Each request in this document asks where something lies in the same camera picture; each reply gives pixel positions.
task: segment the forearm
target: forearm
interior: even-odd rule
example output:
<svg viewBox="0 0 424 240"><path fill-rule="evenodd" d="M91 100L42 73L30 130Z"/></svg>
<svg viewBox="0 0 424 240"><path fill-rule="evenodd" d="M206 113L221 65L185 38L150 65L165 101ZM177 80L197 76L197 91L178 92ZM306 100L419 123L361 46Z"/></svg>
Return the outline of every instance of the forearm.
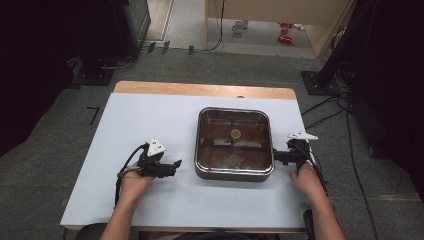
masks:
<svg viewBox="0 0 424 240"><path fill-rule="evenodd" d="M337 222L330 200L322 193L311 201L315 239L346 239Z"/></svg>
<svg viewBox="0 0 424 240"><path fill-rule="evenodd" d="M115 211L103 232L101 240L128 240L131 231L131 222L137 204L118 202Z"/></svg>

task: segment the brown tray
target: brown tray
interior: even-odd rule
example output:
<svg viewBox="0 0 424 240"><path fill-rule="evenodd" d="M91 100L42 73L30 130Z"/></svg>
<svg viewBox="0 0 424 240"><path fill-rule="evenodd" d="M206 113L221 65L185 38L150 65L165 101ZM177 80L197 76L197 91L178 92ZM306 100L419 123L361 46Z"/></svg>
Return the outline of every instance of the brown tray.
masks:
<svg viewBox="0 0 424 240"><path fill-rule="evenodd" d="M201 178L265 181L274 170L268 116L257 110L203 109L194 161Z"/></svg>

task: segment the cable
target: cable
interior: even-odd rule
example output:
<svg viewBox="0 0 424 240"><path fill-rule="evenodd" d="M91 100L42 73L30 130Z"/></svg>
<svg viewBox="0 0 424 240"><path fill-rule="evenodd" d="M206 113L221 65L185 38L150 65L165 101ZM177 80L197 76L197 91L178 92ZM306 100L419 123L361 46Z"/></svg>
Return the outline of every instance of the cable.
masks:
<svg viewBox="0 0 424 240"><path fill-rule="evenodd" d="M215 1L215 9L218 9L218 7L217 7L217 1ZM221 26L219 26L219 21L218 21L218 19L217 18L215 18L215 22L216 22L216 27L218 28L218 31L221 33L221 36L220 36L220 38L221 38L221 43L222 43L222 48L221 48L221 50L225 47L225 45L224 45L224 42L222 41L222 19L224 18L224 11L222 10L222 12L221 12Z"/></svg>
<svg viewBox="0 0 424 240"><path fill-rule="evenodd" d="M312 153L312 155L314 156L314 158L317 160L318 166L319 166L319 171L321 172L321 175L323 175L322 173L322 167L321 167L321 161L318 159L317 155L315 155L315 153L313 153L312 151L309 151L310 153Z"/></svg>
<svg viewBox="0 0 424 240"><path fill-rule="evenodd" d="M68 229L64 228L62 233L62 240L66 240L66 234L68 233Z"/></svg>
<svg viewBox="0 0 424 240"><path fill-rule="evenodd" d="M348 106L347 106L347 107L344 107L344 106L342 106L342 105L340 104L339 100L340 100L340 99L337 99L337 100L336 100L336 103L337 103L337 105L339 106L339 108L341 108L341 109L343 109L343 110L347 110L347 111L349 111L349 110L350 110L350 103L348 102Z"/></svg>
<svg viewBox="0 0 424 240"><path fill-rule="evenodd" d="M334 117L334 116L336 116L336 115L340 114L340 113L341 113L341 112L343 112L343 111L346 111L346 110L345 110L345 109L342 109L342 110L340 110L340 111L338 111L338 112L336 112L336 113L334 113L334 114L332 114L332 115L330 115L330 116L327 116L327 117L324 117L324 118L322 118L322 119L320 119L320 120L318 120L318 121L315 121L315 122L311 123L309 126L305 127L305 130L306 130L306 129L310 129L310 128L314 128L314 127L316 127L316 126L320 125L320 124L321 124L322 122L324 122L325 120L328 120L328 119L330 119L330 118L332 118L332 117Z"/></svg>
<svg viewBox="0 0 424 240"><path fill-rule="evenodd" d="M100 67L100 68L101 68L101 69L113 69L113 70L115 70L115 69L123 69L123 68L128 67L128 66L129 66L132 62L134 62L134 59L135 59L135 58L131 58L131 61L130 61L129 63L125 64L124 66L117 66L117 67Z"/></svg>
<svg viewBox="0 0 424 240"><path fill-rule="evenodd" d="M349 92L351 89L351 86L349 84L350 79L348 79L346 72L337 70L335 72L335 75L336 76L333 79L335 79L335 85L338 90L340 92Z"/></svg>
<svg viewBox="0 0 424 240"><path fill-rule="evenodd" d="M172 49L172 50L184 50L184 51L187 51L188 50L187 48L170 48L170 47L168 47L168 49ZM204 52L205 50L204 49L198 49L198 48L196 48L196 49L194 49L194 51L195 52Z"/></svg>
<svg viewBox="0 0 424 240"><path fill-rule="evenodd" d="M333 37L331 38L331 49L333 50L336 49L336 38L337 37L342 38L345 32L346 32L346 28L341 28L336 34L333 35Z"/></svg>
<svg viewBox="0 0 424 240"><path fill-rule="evenodd" d="M299 150L301 153L303 153L303 155L305 155L305 156L309 159L310 163L312 164L312 167L314 168L315 172L316 172L316 173L317 173L317 175L318 175L318 178L319 178L319 180L320 180L320 182L321 182L321 185L322 185L322 188L324 189L325 194L328 196L328 191L327 191L327 187L325 186L324 176L322 175L321 170L320 170L320 169L318 169L318 167L317 167L316 163L312 160L311 156L310 156L310 155L308 155L305 151L303 151L303 150L302 150L299 146L297 146L296 144L290 144L290 146L289 146L289 145L287 145L287 146L288 146L288 147L295 147L297 150Z"/></svg>
<svg viewBox="0 0 424 240"><path fill-rule="evenodd" d="M125 169L127 168L127 166L128 166L128 163L131 161L131 159L134 157L134 155L140 150L140 149L142 149L143 147L145 147L146 146L146 144L147 143L145 143L145 144L143 144L143 145L140 145L138 148L136 148L135 150L134 150L134 152L133 153L131 153L131 155L130 155L130 157L128 158L128 160L125 162L125 164L124 164L124 166L121 168L121 171L119 171L119 173L118 173L118 180L116 180L116 189L115 189L115 206L116 206L116 204L118 203L118 200L119 200L119 193L120 193L120 191L121 191L121 183L122 183L122 178L124 177L124 175L125 174L127 174L128 172L130 172L130 171L126 171L125 172Z"/></svg>
<svg viewBox="0 0 424 240"><path fill-rule="evenodd" d="M315 108L318 108L319 106L321 106L321 105L323 105L325 103L329 103L329 102L335 101L333 99L336 99L336 100L337 99L340 99L340 98L345 99L344 97L342 97L344 94L347 94L347 92L340 93L339 95L336 95L336 96L328 97L328 98L324 99L322 102L317 103L314 106L310 107L309 109L305 110L301 115L303 116L303 115L307 114L308 112L314 110Z"/></svg>
<svg viewBox="0 0 424 240"><path fill-rule="evenodd" d="M218 28L219 31L220 31L220 37L218 39L218 42L215 44L215 46L213 48L204 50L206 52L210 52L210 51L217 49L219 47L219 45L221 45L221 43L222 43L222 19L224 18L224 7L225 7L225 0L222 1L222 7L221 7L221 28Z"/></svg>
<svg viewBox="0 0 424 240"><path fill-rule="evenodd" d="M359 179L358 171L356 169L355 159L354 159L354 156L353 156L352 133L350 131L349 112L347 112L347 114L346 114L346 124L347 124L347 132L348 132L348 135L349 135L350 157L351 157L351 160L352 160L353 171L355 172L356 181L358 182L359 188L361 189L362 197L364 198L365 206L367 208L368 215L370 217L372 230L374 232L374 237L375 237L376 240L378 240L378 233L377 233L377 229L375 227L374 218L373 218L372 213L371 213L371 209L370 209L370 206L369 206L369 203L368 203L367 196L366 196L365 191L364 191L364 187L362 186L361 180Z"/></svg>

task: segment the table surface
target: table surface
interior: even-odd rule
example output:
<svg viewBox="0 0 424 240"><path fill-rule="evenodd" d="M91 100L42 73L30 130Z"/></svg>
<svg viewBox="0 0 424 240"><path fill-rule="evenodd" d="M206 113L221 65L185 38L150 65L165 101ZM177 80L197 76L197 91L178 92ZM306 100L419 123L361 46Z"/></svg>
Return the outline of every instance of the table surface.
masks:
<svg viewBox="0 0 424 240"><path fill-rule="evenodd" d="M272 99L264 98L267 94ZM287 149L288 134L304 130L290 89L120 82L108 100L60 224L80 229L107 222L114 207L116 174L135 148L156 138L167 148L162 163L183 162L174 177L156 179L143 195L133 217L135 230L303 232L302 214L309 202L290 182L295 166L276 162L271 176L260 183L196 175L197 120L205 107L263 111L278 150Z"/></svg>

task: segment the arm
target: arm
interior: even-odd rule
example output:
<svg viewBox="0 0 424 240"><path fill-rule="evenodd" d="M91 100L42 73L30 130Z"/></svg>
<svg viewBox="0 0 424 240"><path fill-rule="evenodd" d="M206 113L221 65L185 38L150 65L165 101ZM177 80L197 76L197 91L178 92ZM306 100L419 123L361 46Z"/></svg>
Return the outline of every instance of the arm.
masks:
<svg viewBox="0 0 424 240"><path fill-rule="evenodd" d="M140 177L135 172L128 172L122 179L118 204L106 226L101 240L127 240L130 235L132 217L141 195L153 181L151 177Z"/></svg>
<svg viewBox="0 0 424 240"><path fill-rule="evenodd" d="M311 202L315 238L317 240L346 239L313 167L303 164L299 174L292 172L290 178L295 187Z"/></svg>

